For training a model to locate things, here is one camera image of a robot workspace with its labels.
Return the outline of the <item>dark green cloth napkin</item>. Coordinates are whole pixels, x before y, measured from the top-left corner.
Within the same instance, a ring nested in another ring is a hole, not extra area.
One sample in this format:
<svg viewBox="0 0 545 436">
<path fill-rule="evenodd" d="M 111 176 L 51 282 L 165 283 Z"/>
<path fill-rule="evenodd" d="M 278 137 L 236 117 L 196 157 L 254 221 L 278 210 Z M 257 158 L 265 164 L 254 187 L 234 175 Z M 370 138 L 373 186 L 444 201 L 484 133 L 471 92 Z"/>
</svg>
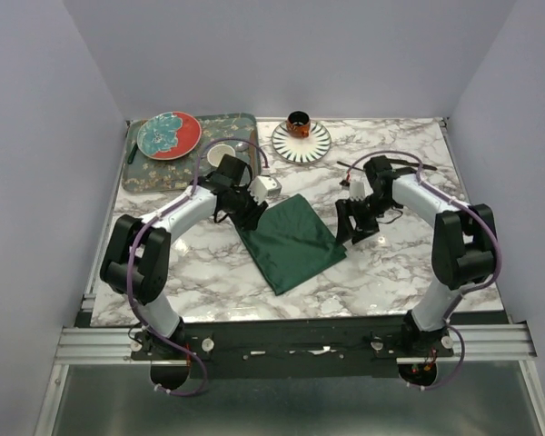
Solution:
<svg viewBox="0 0 545 436">
<path fill-rule="evenodd" d="M 255 230 L 237 233 L 277 296 L 347 257 L 346 249 L 300 194 L 267 209 Z"/>
</svg>

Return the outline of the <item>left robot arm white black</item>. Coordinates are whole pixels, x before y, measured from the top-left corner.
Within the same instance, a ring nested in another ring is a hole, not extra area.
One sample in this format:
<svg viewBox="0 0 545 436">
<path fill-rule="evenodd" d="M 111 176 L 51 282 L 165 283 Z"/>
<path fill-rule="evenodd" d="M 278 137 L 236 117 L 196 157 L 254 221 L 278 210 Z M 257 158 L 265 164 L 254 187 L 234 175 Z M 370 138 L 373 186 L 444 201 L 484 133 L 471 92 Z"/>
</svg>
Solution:
<svg viewBox="0 0 545 436">
<path fill-rule="evenodd" d="M 183 348 L 183 319 L 164 292 L 172 245 L 188 230 L 224 213 L 247 231 L 257 228 L 268 207 L 266 198 L 281 188 L 270 175 L 243 184 L 245 161 L 225 155 L 206 176 L 196 175 L 175 200 L 140 218 L 122 215 L 115 223 L 99 276 L 127 297 L 137 320 L 153 332 L 152 347 L 165 359 Z"/>
</svg>

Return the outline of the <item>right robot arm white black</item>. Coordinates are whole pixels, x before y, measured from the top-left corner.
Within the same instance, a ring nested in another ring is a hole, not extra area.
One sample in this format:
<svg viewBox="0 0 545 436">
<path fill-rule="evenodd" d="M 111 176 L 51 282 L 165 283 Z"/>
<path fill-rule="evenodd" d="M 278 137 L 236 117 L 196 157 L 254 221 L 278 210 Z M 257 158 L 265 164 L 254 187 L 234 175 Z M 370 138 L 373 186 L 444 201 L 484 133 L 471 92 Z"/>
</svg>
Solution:
<svg viewBox="0 0 545 436">
<path fill-rule="evenodd" d="M 446 328 L 462 298 L 492 286 L 502 257 L 491 208 L 469 204 L 427 183 L 422 160 L 410 153 L 391 159 L 373 152 L 362 159 L 365 181 L 345 174 L 340 185 L 349 192 L 336 202 L 339 244 L 359 243 L 380 230 L 379 218 L 391 209 L 407 208 L 433 230 L 432 282 L 404 318 L 401 348 L 412 356 L 432 346 L 432 332 Z"/>
</svg>

